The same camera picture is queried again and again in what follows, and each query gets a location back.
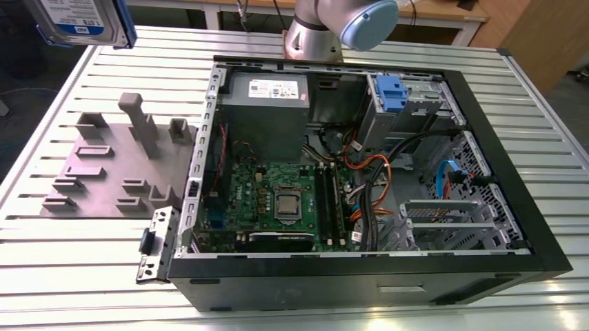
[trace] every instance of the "hard drive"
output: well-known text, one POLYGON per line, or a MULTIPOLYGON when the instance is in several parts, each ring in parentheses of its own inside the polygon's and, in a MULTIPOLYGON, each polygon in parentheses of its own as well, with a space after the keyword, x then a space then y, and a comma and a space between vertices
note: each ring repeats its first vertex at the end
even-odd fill
POLYGON ((50 45, 132 48, 138 35, 124 0, 26 0, 50 45))

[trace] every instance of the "hard drive label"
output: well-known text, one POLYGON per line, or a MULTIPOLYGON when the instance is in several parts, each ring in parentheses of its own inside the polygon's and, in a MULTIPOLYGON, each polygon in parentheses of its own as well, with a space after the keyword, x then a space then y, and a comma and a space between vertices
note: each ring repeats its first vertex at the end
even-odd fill
POLYGON ((104 24, 94 0, 40 0, 59 28, 75 34, 100 34, 104 24))

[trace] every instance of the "side panel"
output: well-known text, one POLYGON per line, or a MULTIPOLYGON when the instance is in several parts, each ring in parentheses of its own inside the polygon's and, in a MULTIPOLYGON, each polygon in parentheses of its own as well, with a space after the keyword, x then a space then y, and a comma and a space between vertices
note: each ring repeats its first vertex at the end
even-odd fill
POLYGON ((293 310, 469 303, 530 273, 375 274, 174 279, 199 311, 293 310))

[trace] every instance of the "metal bracket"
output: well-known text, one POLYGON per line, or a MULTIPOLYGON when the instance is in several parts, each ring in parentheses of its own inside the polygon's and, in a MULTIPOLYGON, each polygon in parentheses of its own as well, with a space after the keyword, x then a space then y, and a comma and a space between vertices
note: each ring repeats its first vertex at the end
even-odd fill
POLYGON ((143 232, 139 252, 142 253, 138 277, 135 282, 170 283, 167 269, 174 255, 174 241, 179 212, 172 207, 156 209, 150 227, 143 232))

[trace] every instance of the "motherboard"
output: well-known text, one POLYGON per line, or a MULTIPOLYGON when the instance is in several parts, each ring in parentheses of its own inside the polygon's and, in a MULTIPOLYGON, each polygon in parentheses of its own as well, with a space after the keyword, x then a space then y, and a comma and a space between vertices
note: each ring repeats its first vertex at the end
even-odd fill
POLYGON ((334 164, 237 163, 229 206, 206 211, 200 251, 353 250, 341 195, 349 178, 334 164))

